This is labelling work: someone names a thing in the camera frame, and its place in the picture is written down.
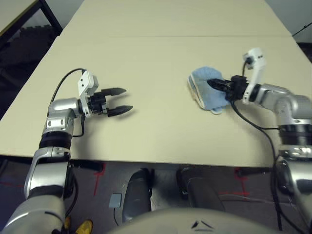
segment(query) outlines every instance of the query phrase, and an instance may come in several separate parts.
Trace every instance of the silver robot arm segment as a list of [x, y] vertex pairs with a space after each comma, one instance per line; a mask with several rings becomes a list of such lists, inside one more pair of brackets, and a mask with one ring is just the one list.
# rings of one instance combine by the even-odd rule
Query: silver robot arm segment
[[59, 99], [50, 104], [39, 149], [25, 181], [26, 201], [17, 207], [2, 233], [61, 233], [65, 222], [64, 199], [72, 191], [74, 177], [70, 166], [74, 119], [94, 114], [111, 117], [132, 109], [132, 106], [107, 107], [105, 96], [126, 90], [112, 88], [95, 93], [97, 87], [97, 78], [85, 71], [78, 82], [80, 99]]

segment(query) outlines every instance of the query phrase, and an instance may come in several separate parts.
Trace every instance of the wall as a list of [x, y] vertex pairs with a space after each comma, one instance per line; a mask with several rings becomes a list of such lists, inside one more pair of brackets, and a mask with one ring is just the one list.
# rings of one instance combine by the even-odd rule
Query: wall
[[[78, 10], [83, 0], [46, 0], [60, 25], [64, 28]], [[42, 11], [37, 11], [23, 27], [49, 24]]]
[[[266, 0], [291, 34], [312, 22], [312, 0]], [[312, 43], [312, 25], [294, 39]]]
[[[46, 0], [56, 18], [64, 28], [83, 0]], [[265, 0], [284, 23], [291, 34], [312, 22], [312, 0]], [[41, 11], [38, 11], [24, 27], [48, 24]], [[298, 42], [312, 43], [312, 26], [294, 37]]]

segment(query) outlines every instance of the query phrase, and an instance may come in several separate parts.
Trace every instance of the yellow object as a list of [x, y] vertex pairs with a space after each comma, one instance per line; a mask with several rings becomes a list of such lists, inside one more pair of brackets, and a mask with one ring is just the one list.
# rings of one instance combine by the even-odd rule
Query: yellow object
[[76, 230], [76, 234], [91, 234], [93, 229], [93, 223], [91, 220], [84, 221]]
[[69, 229], [70, 229], [71, 223], [72, 223], [71, 218], [70, 218], [70, 217], [67, 217], [67, 218], [65, 219], [64, 228], [65, 228], [66, 230], [69, 230]]

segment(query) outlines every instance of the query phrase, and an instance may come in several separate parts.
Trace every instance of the white table surface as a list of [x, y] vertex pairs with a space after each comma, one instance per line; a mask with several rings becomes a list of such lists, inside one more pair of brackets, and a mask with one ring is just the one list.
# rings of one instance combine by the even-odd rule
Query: white table surface
[[[79, 14], [87, 10], [87, 2]], [[134, 106], [122, 116], [87, 119], [85, 136], [72, 140], [72, 158], [79, 159], [270, 166], [272, 153], [265, 137], [230, 107], [219, 116], [201, 110], [186, 82], [191, 71], [201, 66], [221, 71], [225, 79], [241, 74], [242, 54], [253, 47], [261, 47], [266, 56], [266, 83], [312, 96], [312, 66], [287, 35], [93, 37], [92, 30], [86, 28], [89, 40], [69, 40], [75, 35], [70, 31], [76, 19], [55, 40], [0, 121], [0, 154], [33, 155], [51, 96], [60, 79], [77, 67], [97, 76], [99, 90], [128, 90], [109, 98], [110, 107]], [[79, 76], [70, 76], [57, 98], [78, 97]], [[275, 126], [269, 111], [252, 105], [238, 107], [255, 123]], [[77, 122], [75, 132], [79, 131]], [[277, 148], [278, 134], [271, 135]]]
[[36, 0], [0, 0], [0, 35]]

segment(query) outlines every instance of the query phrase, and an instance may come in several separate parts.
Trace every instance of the black metal frame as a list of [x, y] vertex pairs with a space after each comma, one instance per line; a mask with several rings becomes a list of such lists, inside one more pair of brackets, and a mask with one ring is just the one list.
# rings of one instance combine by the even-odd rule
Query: black metal frame
[[[32, 157], [20, 157], [20, 156], [4, 156], [0, 155], [0, 161], [8, 160], [11, 162], [17, 162], [22, 164], [30, 165], [33, 161]], [[89, 169], [96, 172], [101, 172], [103, 170], [103, 162], [102, 161], [91, 161], [91, 160], [83, 160], [83, 159], [71, 159], [70, 164], [74, 167], [81, 167], [85, 169]]]
[[45, 0], [37, 0], [26, 12], [23, 13], [1, 36], [0, 49], [7, 43], [7, 41], [39, 10], [44, 13], [45, 17], [54, 28], [57, 35], [60, 35], [63, 28], [59, 24], [57, 18], [54, 16], [50, 7]]

